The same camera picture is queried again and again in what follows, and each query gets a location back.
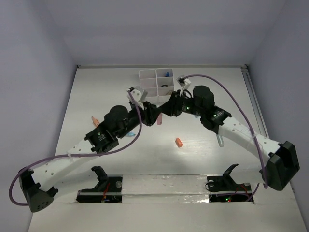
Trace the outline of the pink highlighter pen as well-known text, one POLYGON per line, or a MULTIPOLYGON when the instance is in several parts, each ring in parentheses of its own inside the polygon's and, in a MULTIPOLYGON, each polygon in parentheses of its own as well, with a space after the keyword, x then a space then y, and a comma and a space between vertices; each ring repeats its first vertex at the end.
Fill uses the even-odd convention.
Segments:
POLYGON ((157 125, 162 125, 162 122, 163 122, 163 115, 162 114, 159 114, 156 122, 157 122, 157 125))

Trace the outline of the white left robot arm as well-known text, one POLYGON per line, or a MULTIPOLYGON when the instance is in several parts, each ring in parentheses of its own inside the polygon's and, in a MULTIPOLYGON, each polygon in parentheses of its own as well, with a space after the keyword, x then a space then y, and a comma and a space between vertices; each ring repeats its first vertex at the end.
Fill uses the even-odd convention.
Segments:
POLYGON ((67 154, 42 159, 18 173, 20 187, 31 212, 48 207, 73 181, 81 182, 80 177, 65 180, 68 174, 95 158, 128 148, 132 142, 117 149, 119 139, 136 127, 152 126, 162 113, 161 107, 149 102, 130 105, 130 111, 122 105, 114 106, 104 120, 67 154))

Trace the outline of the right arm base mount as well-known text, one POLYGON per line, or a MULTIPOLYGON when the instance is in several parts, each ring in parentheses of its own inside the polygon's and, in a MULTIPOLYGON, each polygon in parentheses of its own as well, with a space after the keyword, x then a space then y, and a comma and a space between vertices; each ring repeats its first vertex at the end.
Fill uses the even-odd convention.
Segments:
POLYGON ((204 188, 211 203, 253 202, 251 185, 237 184, 230 176, 237 166, 233 164, 223 174, 207 177, 204 188))

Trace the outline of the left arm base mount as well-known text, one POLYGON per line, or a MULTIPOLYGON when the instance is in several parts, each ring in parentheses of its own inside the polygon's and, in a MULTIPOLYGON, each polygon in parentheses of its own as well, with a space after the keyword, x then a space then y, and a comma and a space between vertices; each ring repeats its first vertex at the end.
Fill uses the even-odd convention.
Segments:
POLYGON ((107 175, 101 166, 91 168, 97 176, 93 188, 79 190, 76 201, 79 203, 122 203, 122 175, 107 175))

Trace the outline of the blue highlighter pen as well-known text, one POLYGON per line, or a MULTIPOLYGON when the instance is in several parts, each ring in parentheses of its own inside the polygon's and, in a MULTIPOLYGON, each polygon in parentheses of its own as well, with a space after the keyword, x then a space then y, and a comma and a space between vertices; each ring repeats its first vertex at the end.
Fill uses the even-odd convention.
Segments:
POLYGON ((133 133, 133 132, 129 132, 129 133, 127 134, 127 137, 134 137, 134 136, 136 136, 136 135, 135 135, 135 133, 133 133))

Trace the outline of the orange highlighter pen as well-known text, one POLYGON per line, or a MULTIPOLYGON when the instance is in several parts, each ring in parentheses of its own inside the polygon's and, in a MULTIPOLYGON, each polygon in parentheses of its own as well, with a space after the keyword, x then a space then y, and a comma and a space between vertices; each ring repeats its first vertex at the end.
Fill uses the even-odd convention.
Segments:
POLYGON ((95 127, 97 127, 100 124, 99 120, 96 119, 95 117, 92 116, 91 119, 95 127))

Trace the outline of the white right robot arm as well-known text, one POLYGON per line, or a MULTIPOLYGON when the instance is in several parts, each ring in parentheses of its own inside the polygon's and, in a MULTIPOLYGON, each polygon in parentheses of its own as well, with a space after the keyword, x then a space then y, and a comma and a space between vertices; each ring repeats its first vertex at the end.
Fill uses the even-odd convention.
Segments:
POLYGON ((237 165, 231 165, 222 178, 226 189, 234 189, 242 183, 263 183, 282 191, 300 169, 296 148, 292 143, 286 141, 281 144, 250 130, 229 112, 216 106, 214 94, 206 86, 194 87, 190 97, 179 90, 174 91, 160 109, 168 116, 179 116, 181 113, 199 116, 206 129, 233 141, 261 159, 261 167, 236 170, 237 165))

